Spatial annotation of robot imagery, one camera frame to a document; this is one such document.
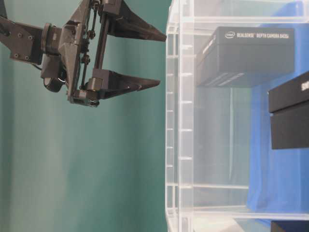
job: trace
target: cable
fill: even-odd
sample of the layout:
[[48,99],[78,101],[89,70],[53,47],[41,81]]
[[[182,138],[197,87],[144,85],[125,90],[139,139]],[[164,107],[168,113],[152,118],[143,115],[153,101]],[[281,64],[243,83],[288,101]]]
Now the cable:
[[42,69],[41,69],[39,66],[37,66],[37,65],[35,65],[35,64],[33,64],[32,66],[33,66],[34,68],[36,68],[36,69],[42,71]]

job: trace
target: transparent acrylic box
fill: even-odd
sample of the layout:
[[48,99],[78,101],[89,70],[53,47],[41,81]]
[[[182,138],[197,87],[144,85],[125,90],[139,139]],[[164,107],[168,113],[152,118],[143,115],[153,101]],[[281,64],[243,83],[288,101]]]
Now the transparent acrylic box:
[[[172,1],[166,50],[170,232],[268,232],[272,220],[309,220],[309,150],[271,148],[267,97],[270,89],[309,70],[308,10],[307,0]],[[277,54],[279,60],[291,58],[293,70],[265,74],[265,80],[249,87],[237,70],[240,75],[228,82],[238,79],[239,86],[201,85],[219,66],[201,62],[207,58],[201,56],[221,27],[293,29],[293,52]],[[252,57],[257,67],[280,67],[268,55]],[[237,54],[227,58],[227,64],[236,61],[244,62]]]

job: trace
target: blue cloth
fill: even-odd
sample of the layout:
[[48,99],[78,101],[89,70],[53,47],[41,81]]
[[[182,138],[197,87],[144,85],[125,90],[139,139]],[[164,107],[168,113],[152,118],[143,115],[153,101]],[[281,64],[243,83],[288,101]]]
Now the blue cloth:
[[[286,4],[275,16],[302,16],[301,1]],[[309,71],[309,24],[262,27],[295,29],[295,72],[252,88],[249,209],[258,213],[309,212],[309,149],[271,149],[267,92]]]

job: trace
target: intel logo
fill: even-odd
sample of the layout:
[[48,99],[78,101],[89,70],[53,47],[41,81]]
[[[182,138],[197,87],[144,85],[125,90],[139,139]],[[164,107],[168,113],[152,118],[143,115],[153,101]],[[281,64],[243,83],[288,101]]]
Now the intel logo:
[[227,39],[233,39],[235,37],[236,33],[233,31],[229,31],[227,34],[225,34],[225,37]]

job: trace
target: black cardboard box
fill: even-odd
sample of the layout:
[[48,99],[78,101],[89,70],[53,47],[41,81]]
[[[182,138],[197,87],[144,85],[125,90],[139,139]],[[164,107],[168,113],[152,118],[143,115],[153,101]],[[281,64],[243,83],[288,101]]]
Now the black cardboard box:
[[198,86],[253,87],[294,71],[294,29],[218,27],[197,54]]
[[269,91],[273,149],[309,147],[309,72]]

